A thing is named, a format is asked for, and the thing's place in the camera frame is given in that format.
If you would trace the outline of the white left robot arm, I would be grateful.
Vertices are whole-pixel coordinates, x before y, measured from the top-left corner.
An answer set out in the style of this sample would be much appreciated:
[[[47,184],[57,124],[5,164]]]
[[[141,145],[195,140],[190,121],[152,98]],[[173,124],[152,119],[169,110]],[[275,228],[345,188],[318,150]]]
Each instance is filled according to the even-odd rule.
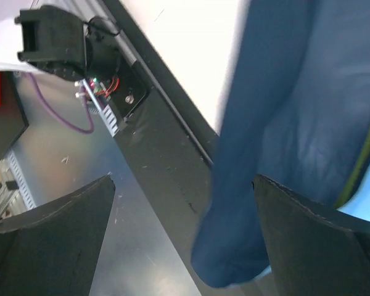
[[[121,64],[118,35],[94,1],[0,1],[0,72],[109,80]]]

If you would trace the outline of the blue wrapping paper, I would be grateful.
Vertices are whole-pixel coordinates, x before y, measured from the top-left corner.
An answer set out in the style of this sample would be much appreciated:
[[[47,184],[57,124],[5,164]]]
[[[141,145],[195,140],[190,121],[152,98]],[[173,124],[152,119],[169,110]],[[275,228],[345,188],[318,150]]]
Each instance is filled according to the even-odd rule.
[[[252,1],[191,253],[212,288],[269,265],[253,179],[334,206],[370,128],[370,1]]]

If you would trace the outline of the orange and pink flower bouquet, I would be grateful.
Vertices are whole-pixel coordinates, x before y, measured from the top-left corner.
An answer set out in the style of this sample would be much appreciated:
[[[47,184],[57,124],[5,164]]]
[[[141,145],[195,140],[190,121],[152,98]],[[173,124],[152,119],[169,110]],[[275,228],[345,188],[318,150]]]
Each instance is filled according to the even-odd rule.
[[[360,186],[361,180],[370,164],[370,128],[366,140],[362,146],[359,157],[355,163],[354,169],[339,195],[334,207],[339,208],[348,202]]]

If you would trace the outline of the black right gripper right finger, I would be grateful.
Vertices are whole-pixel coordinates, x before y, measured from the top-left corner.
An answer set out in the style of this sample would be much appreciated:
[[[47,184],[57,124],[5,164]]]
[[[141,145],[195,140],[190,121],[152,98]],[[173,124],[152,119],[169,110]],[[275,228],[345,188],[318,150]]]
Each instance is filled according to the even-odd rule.
[[[370,295],[370,221],[262,175],[253,183],[279,295]]]

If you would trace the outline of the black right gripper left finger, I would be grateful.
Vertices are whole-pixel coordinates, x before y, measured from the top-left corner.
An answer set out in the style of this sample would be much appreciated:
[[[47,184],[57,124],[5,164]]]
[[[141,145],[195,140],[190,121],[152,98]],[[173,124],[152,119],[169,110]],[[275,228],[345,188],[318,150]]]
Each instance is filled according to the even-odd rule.
[[[0,221],[0,295],[89,295],[115,197],[105,175]]]

